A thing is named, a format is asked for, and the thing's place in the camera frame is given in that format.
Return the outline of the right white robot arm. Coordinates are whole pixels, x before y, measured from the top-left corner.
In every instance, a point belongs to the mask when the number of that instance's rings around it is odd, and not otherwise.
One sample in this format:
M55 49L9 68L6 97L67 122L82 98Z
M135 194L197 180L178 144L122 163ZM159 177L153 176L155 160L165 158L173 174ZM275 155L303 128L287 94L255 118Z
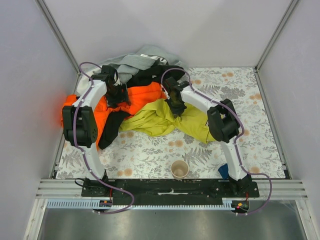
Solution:
M187 109L187 104L207 115L209 132L221 144L231 186L238 192L247 189L252 177L244 169L242 153L237 146L239 128L242 125L233 103L229 99L214 100L193 88L189 82L179 83L173 77L162 79L161 84L168 95L166 102L175 117L182 115Z

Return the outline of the yellow cloth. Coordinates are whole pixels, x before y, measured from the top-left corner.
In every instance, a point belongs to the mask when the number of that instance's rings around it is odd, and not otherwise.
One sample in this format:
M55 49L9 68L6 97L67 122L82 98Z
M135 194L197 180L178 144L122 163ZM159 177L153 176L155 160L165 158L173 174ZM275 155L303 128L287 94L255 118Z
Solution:
M133 117L122 122L121 132L136 131L150 137L170 134L175 129L194 139L208 144L215 139L209 131L207 115L195 106L186 103L186 109L179 116L174 116L164 99L158 99L146 104Z

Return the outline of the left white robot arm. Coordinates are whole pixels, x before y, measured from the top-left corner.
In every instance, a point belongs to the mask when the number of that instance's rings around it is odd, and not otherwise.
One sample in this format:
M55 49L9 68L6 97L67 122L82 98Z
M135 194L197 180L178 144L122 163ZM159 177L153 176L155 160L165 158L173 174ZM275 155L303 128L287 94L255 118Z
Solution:
M87 168L86 178L90 180L103 180L107 175L96 146L98 121L94 110L103 97L108 107L131 104L127 86L120 82L117 70L109 65L101 66L100 70L100 73L91 76L82 72L88 77L88 87L72 105L62 108L64 138L80 151Z

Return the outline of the orange cloth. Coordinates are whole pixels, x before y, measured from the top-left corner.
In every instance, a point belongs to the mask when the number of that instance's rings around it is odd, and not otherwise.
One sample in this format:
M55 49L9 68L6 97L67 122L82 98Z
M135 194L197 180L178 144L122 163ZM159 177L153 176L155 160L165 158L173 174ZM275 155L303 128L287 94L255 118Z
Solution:
M102 131L106 124L108 115L111 112L127 112L131 116L126 118L125 120L133 117L135 114L138 113L146 104L152 103L158 99L165 99L166 95L162 91L162 87L159 83L152 82L150 85L147 86L135 86L130 87L128 90L128 96L130 100L130 105L127 103L120 103L117 107L112 108L109 107L107 104L107 99L105 96L101 96L99 99L94 111L94 119L97 125L97 140L96 140L96 147L98 147L98 143L102 136Z

